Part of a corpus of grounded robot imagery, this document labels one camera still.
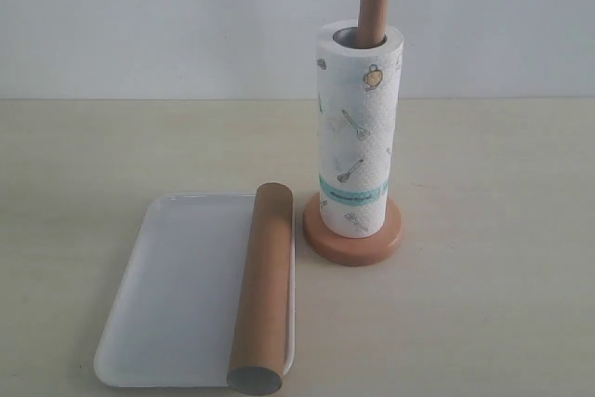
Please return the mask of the printed paper towel roll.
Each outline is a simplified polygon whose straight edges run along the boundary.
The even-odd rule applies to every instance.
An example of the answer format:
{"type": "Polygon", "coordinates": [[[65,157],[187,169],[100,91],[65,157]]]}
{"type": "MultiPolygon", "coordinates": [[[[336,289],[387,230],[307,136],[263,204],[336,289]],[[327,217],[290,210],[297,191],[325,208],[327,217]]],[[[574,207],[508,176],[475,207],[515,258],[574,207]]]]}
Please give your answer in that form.
{"type": "Polygon", "coordinates": [[[320,211],[340,236],[365,238],[385,222],[403,36],[387,27],[374,48],[355,46],[355,20],[317,34],[320,211]]]}

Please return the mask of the brown cardboard tube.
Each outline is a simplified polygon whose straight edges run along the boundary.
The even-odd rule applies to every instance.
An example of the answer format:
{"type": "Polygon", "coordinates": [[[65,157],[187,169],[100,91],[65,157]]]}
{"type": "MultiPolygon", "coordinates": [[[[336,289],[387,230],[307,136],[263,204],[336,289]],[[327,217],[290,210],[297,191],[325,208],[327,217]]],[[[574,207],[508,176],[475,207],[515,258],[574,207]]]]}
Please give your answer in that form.
{"type": "Polygon", "coordinates": [[[260,185],[227,374],[242,394],[270,395],[283,385],[292,242],[293,193],[281,183],[260,185]]]}

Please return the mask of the wooden paper towel holder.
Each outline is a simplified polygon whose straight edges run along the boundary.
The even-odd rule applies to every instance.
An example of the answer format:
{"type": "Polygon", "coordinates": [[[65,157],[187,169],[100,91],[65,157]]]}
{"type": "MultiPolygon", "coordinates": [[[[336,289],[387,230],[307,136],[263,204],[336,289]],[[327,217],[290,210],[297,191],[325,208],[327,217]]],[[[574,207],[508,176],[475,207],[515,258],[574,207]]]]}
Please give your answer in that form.
{"type": "MultiPolygon", "coordinates": [[[[355,46],[358,49],[379,46],[385,37],[389,0],[360,0],[355,46]]],[[[365,238],[348,238],[332,232],[323,222],[319,191],[307,202],[303,212],[303,231],[312,249],[333,263],[362,267],[389,258],[403,232],[398,206],[388,193],[385,222],[381,229],[365,238]]]]}

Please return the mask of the white rectangular tray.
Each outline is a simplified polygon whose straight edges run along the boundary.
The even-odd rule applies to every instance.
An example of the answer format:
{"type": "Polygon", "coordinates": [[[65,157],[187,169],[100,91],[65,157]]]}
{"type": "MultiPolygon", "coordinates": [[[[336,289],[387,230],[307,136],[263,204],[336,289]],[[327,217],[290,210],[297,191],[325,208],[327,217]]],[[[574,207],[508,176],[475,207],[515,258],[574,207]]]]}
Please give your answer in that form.
{"type": "MultiPolygon", "coordinates": [[[[230,388],[256,193],[173,194],[149,206],[95,354],[100,382],[230,388]]],[[[294,226],[293,198],[283,382],[295,356],[294,226]]]]}

